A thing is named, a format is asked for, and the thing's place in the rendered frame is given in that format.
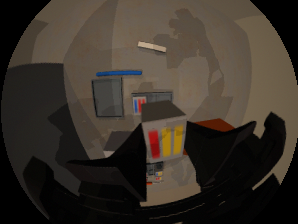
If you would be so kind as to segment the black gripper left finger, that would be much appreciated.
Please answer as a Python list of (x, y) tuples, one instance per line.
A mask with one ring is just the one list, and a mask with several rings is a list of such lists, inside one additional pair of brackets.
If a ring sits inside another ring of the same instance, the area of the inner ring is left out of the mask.
[(122, 185), (138, 200), (146, 202), (146, 145), (141, 123), (129, 139), (109, 157), (96, 160), (71, 160), (65, 164), (80, 181)]

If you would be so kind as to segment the blue rod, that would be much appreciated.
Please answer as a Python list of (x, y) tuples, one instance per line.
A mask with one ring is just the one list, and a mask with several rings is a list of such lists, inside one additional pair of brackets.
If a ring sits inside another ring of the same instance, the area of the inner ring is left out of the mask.
[(106, 75), (142, 75), (142, 71), (113, 71), (113, 72), (97, 72), (96, 76), (106, 76)]

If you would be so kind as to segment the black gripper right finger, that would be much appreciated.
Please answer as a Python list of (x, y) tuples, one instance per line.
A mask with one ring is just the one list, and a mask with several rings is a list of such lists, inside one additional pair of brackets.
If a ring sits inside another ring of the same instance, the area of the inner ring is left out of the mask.
[(185, 132), (185, 151), (202, 185), (216, 181), (214, 176), (220, 171), (225, 161), (229, 159), (235, 144), (246, 139), (257, 127), (257, 121), (243, 124), (242, 127), (230, 129), (230, 131), (214, 131), (201, 124), (188, 121)]

